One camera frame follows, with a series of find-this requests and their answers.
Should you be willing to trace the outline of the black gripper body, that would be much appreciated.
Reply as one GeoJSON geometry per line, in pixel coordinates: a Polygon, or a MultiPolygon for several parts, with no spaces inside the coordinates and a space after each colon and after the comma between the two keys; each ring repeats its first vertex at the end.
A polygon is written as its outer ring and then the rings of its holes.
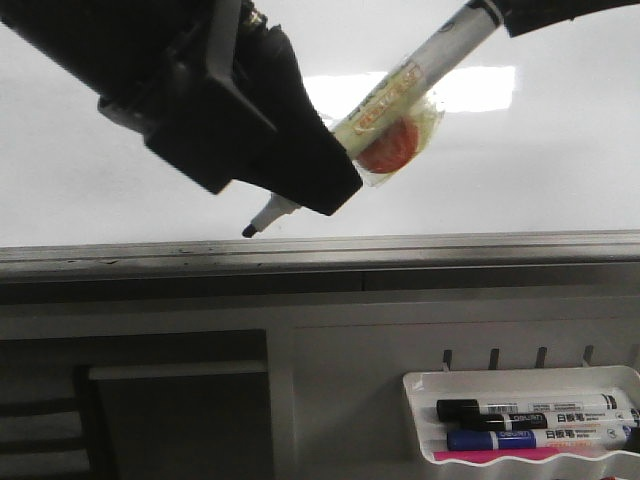
{"type": "Polygon", "coordinates": [[[236,77],[238,40],[265,24],[250,1],[4,1],[1,21],[213,193],[276,135],[236,77]]]}

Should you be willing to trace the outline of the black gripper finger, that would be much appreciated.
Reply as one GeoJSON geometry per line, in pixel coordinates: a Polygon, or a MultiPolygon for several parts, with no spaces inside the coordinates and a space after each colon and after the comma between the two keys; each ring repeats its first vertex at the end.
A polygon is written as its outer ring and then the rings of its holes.
{"type": "Polygon", "coordinates": [[[241,14],[232,63],[240,144],[230,177],[330,216],[362,187],[344,147],[303,85],[290,39],[261,14],[241,14]]]}

